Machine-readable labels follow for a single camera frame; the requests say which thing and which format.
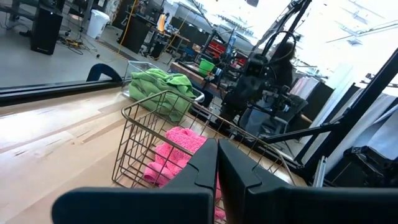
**yellow cable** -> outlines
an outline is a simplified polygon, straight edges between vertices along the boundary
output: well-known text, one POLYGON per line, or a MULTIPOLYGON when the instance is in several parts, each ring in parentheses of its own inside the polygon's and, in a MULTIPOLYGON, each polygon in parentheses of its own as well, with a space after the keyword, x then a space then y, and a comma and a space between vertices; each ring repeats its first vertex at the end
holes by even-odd
MULTIPOLYGON (((180 29, 182 28, 182 26, 184 25, 185 21, 187 20, 187 17, 188 17, 188 15, 189 15, 190 12, 191 12, 191 10, 188 11, 187 15, 185 16, 184 20, 182 21, 182 23, 181 23, 181 25, 180 25, 180 28, 178 28, 178 32, 177 32, 177 33, 180 32, 180 29)), ((169 45, 162 51, 162 53, 160 53, 160 55, 159 55, 157 58, 152 58, 152 57, 150 57, 150 58, 151 58, 152 60, 157 60, 157 59, 159 59, 159 58, 162 56, 162 54, 172 45, 172 43, 173 43, 173 41, 174 41, 174 39, 175 39, 176 37, 177 37, 177 35, 174 35, 172 41, 170 41, 169 45)))
POLYGON ((117 57, 119 56, 119 53, 120 53, 120 50, 121 50, 121 47, 122 47, 122 43, 123 43, 123 41, 124 41, 124 38, 125 38, 125 36, 126 36, 126 34, 127 34, 128 29, 129 29, 130 19, 131 19, 131 16, 132 16, 132 12, 133 12, 133 10, 134 10, 134 6, 136 5, 136 1, 137 1, 137 0, 134 0, 134 3, 132 4, 132 8, 131 8, 131 11, 130 11, 129 19, 127 20, 127 24, 126 24, 126 30, 124 30, 124 34, 123 34, 122 39, 121 39, 121 41, 120 41, 120 43, 119 43, 118 52, 115 54, 115 58, 112 59, 112 60, 110 60, 110 61, 105 61, 105 60, 103 60, 103 59, 101 58, 101 59, 100 59, 101 61, 103 61, 103 62, 105 62, 105 63, 111 63, 111 62, 115 61, 115 60, 117 59, 117 57))

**metal wire basket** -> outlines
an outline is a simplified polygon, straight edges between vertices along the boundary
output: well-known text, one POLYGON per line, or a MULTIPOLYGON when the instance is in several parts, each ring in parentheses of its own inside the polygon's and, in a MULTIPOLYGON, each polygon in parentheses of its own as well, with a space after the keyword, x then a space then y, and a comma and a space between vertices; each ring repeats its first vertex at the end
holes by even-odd
MULTIPOLYGON (((235 143, 235 145, 240 150, 245 152, 250 158, 254 159, 258 165, 267 169, 269 172, 280 177, 281 179, 284 179, 286 182, 295 185, 292 173, 290 172, 289 167, 285 162, 285 159, 280 154, 280 152, 278 152, 278 150, 274 149, 273 147, 256 138, 255 136, 245 132, 233 123, 230 123, 223 118, 220 118, 218 115, 200 106, 199 104, 197 104, 197 102, 195 102, 195 100, 180 95, 179 93, 175 93, 173 91, 163 91, 156 95, 152 95, 148 98, 137 101, 132 105, 123 108, 122 115, 126 119, 126 124, 124 126, 123 135, 120 141, 112 180, 123 187, 157 187, 156 184, 151 183, 144 178, 144 171, 145 169, 151 169, 151 167, 148 166, 148 163, 155 161, 155 155, 161 156, 166 161, 164 162, 163 167, 166 165, 167 162, 171 162, 175 166, 181 169, 183 168, 180 165, 172 162, 169 159, 170 155, 168 157, 164 157, 157 153, 155 150, 156 146, 166 142, 167 144, 170 144, 172 146, 173 151, 178 150, 189 156, 193 155, 187 149, 165 137, 166 132, 175 126, 179 126, 181 128, 190 128, 197 134, 200 134, 207 138, 230 138, 231 142, 235 143), (184 116, 177 124, 170 122, 167 114, 159 113, 162 107, 162 103, 165 101, 165 98, 169 94, 175 95, 177 97, 177 100, 184 100, 189 102, 189 105, 195 106, 196 110, 199 113, 197 113, 196 116, 186 113, 189 110, 188 107, 185 111, 180 111, 182 114, 184 114, 184 116), (153 99, 156 99, 158 102, 156 109, 152 111, 146 110, 142 105, 146 101, 150 101, 153 99), (203 122, 202 120, 198 119, 198 115, 203 113, 208 114, 208 120, 218 119, 218 123, 220 125, 217 128, 214 128, 209 125, 209 121, 203 122), (221 127, 225 125, 229 125, 231 129, 234 130, 229 136, 224 136, 220 133, 221 127), (280 165, 278 165, 277 161, 272 162, 262 155, 254 152, 252 148, 248 148, 247 146, 245 146, 242 143, 243 138, 241 138, 240 141, 234 140, 234 136, 237 135, 243 136, 246 139, 250 138, 254 141, 254 143, 262 144, 264 148, 272 150, 274 153, 279 155, 278 160, 280 161, 280 165)), ((166 178, 169 180, 168 177, 160 173, 157 174, 156 180, 158 178, 166 178)), ((223 209, 222 200, 217 201, 216 206, 220 209, 223 209)))

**metal frame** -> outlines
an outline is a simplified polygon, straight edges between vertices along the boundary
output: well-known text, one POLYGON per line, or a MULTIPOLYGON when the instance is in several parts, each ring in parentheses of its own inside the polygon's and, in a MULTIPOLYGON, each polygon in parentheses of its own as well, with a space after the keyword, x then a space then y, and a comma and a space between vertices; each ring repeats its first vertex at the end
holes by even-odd
POLYGON ((65 82, 44 85, 15 86, 0 89, 0 106, 16 105, 32 101, 58 98, 107 88, 121 87, 112 81, 65 82))

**black speaker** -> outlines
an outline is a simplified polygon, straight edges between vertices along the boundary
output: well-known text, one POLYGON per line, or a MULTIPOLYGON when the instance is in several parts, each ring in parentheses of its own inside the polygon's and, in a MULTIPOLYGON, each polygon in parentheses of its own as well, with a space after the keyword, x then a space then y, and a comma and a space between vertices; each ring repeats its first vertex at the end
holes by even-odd
POLYGON ((47 55, 54 53, 62 23, 62 14, 58 9, 40 4, 32 26, 30 49, 47 55))

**green towel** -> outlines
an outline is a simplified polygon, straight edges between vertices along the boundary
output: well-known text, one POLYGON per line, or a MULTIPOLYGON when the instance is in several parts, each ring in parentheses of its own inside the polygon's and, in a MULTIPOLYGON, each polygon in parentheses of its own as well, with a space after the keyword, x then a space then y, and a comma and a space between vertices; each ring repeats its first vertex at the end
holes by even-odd
MULTIPOLYGON (((179 92, 189 98, 195 97, 191 82, 183 74, 168 74, 163 70, 150 68, 146 72, 132 72, 131 77, 129 92, 130 97, 135 100, 142 100, 164 90, 179 92)), ((168 115, 172 122, 179 122, 190 102, 181 97, 178 100, 177 98, 176 94, 166 93, 147 100, 142 105, 151 111, 158 109, 158 113, 168 115)))

